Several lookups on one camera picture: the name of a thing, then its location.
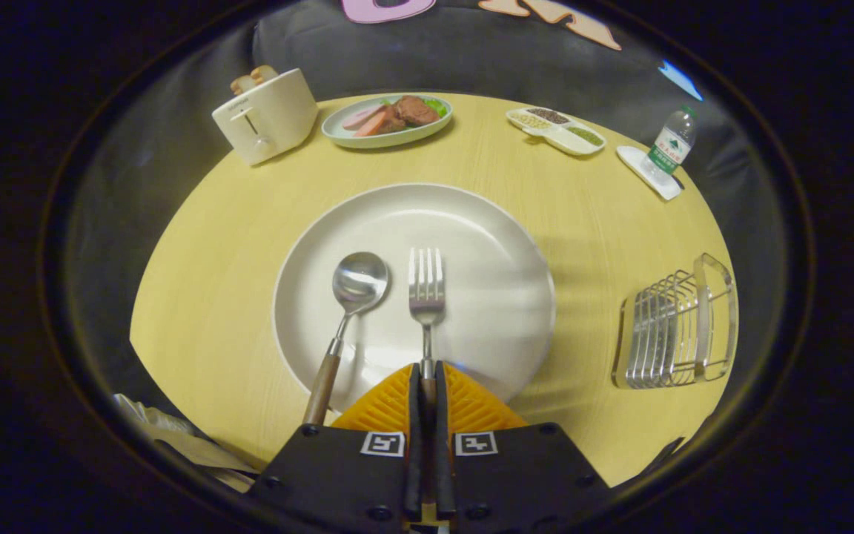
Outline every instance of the plate of meat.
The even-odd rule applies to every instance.
[[[322,133],[346,148],[384,148],[433,135],[453,117],[453,106],[441,98],[388,95],[339,109],[322,123]]]

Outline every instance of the fork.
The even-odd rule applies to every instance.
[[[443,320],[446,304],[444,285],[440,250],[436,248],[412,248],[407,287],[411,317],[423,326],[424,331],[423,360],[420,361],[420,377],[424,380],[434,379],[431,334],[433,334],[434,326]]]

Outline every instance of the white toaster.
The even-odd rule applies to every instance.
[[[318,116],[302,71],[295,68],[220,105],[213,120],[248,165],[301,145]]]

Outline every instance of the water bottle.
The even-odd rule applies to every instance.
[[[668,117],[650,152],[641,160],[641,170],[659,183],[671,177],[698,138],[697,114],[687,105]]]

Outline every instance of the yellow tabletop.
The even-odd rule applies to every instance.
[[[522,104],[442,96],[454,106],[453,122],[410,145],[348,150],[322,135],[328,115],[367,96],[321,102],[304,145],[264,165],[227,155],[160,237],[136,296],[131,343],[184,415],[262,469],[308,401],[272,334],[275,280],[299,235],[368,189],[461,187],[516,217],[555,278],[552,349],[509,405],[529,423],[559,423],[600,476],[620,484],[671,440],[697,432],[726,384],[617,388],[621,304],[674,270],[690,270],[704,252],[731,268],[721,230],[682,169],[686,189],[662,202],[624,166],[615,148],[641,146],[625,136],[589,124],[607,146],[569,156],[507,122],[505,112]]]

